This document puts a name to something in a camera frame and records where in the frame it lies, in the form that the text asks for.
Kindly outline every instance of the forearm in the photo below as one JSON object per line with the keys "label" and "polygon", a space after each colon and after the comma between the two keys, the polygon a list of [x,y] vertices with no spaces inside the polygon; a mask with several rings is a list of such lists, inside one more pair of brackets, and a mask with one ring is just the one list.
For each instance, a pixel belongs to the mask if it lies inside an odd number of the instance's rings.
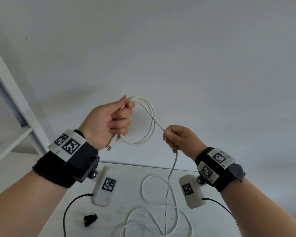
{"label": "forearm", "polygon": [[248,237],[296,237],[296,220],[247,179],[232,181],[221,196]]}
{"label": "forearm", "polygon": [[66,191],[30,171],[0,194],[0,236],[38,236]]}

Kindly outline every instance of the white plastic housing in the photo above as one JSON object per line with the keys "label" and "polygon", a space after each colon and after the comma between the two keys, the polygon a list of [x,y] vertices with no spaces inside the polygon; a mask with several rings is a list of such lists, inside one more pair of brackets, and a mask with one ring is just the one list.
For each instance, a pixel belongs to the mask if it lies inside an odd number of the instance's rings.
{"label": "white plastic housing", "polygon": [[206,201],[202,200],[202,198],[204,198],[204,194],[201,191],[202,185],[197,183],[197,178],[194,175],[182,176],[179,179],[179,183],[187,206],[190,209],[206,204]]}
{"label": "white plastic housing", "polygon": [[96,184],[92,191],[91,202],[94,205],[107,207],[119,184],[120,172],[113,167],[104,166],[95,178]]}

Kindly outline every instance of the human hand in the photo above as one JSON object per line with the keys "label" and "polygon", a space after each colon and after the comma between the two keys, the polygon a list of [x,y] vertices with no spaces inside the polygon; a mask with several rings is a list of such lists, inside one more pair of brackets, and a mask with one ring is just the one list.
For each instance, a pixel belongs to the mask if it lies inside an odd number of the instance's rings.
{"label": "human hand", "polygon": [[193,161],[207,148],[193,131],[179,125],[170,125],[166,128],[163,133],[163,140],[172,148],[173,153],[181,150]]}
{"label": "human hand", "polygon": [[116,102],[94,108],[78,128],[95,149],[101,150],[107,147],[114,134],[128,133],[128,127],[132,123],[129,117],[135,102],[126,102],[127,97],[123,96]]}

